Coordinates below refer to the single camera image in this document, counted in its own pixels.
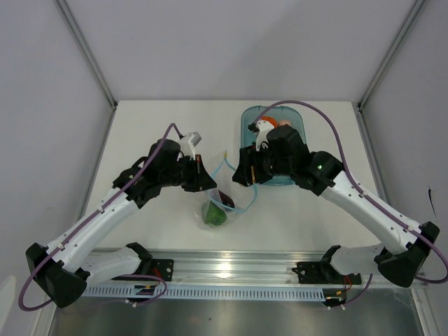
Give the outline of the clear zip top bag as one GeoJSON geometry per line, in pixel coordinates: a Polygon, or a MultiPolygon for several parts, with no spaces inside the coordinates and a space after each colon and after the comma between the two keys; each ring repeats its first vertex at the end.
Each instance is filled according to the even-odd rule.
{"type": "Polygon", "coordinates": [[[205,192],[198,216],[203,225],[218,229],[236,222],[256,203],[258,187],[244,187],[232,180],[236,167],[230,163],[226,150],[212,162],[216,166],[210,176],[216,187],[205,192]]]}

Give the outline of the purple eggplant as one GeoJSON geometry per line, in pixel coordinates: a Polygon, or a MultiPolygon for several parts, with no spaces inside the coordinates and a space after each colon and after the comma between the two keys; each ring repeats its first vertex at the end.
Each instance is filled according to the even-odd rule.
{"type": "Polygon", "coordinates": [[[233,199],[221,190],[218,190],[216,201],[218,203],[218,206],[225,211],[235,210],[235,202],[233,201],[233,199]]]}

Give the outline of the green bell pepper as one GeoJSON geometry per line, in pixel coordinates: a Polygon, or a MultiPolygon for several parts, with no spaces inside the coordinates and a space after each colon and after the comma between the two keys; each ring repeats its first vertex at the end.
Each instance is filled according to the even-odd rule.
{"type": "Polygon", "coordinates": [[[202,205],[202,221],[207,225],[220,226],[227,220],[227,215],[213,202],[205,202],[202,205]]]}

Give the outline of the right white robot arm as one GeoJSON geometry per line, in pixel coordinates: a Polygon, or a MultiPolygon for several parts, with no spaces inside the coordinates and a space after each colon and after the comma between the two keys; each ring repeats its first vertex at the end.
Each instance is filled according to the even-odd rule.
{"type": "Polygon", "coordinates": [[[374,246],[331,246],[319,261],[325,281],[336,282],[350,274],[380,274],[392,284],[410,287],[440,233],[437,225],[407,218],[363,190],[340,160],[325,151],[310,151],[291,126],[274,127],[261,120],[248,128],[256,138],[240,149],[234,182],[249,187],[286,176],[301,189],[345,210],[378,238],[374,246]]]}

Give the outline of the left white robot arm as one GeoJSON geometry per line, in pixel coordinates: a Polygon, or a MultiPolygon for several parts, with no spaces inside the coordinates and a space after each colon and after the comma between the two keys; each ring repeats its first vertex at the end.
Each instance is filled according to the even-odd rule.
{"type": "Polygon", "coordinates": [[[201,137],[192,132],[178,141],[160,139],[147,156],[122,171],[97,207],[64,234],[45,246],[32,244],[25,252],[32,279],[59,308],[68,307],[89,286],[109,279],[138,280],[156,273],[151,253],[129,243],[113,253],[90,253],[115,227],[158,197],[163,188],[181,187],[189,193],[214,189],[216,182],[195,152],[201,137]]]}

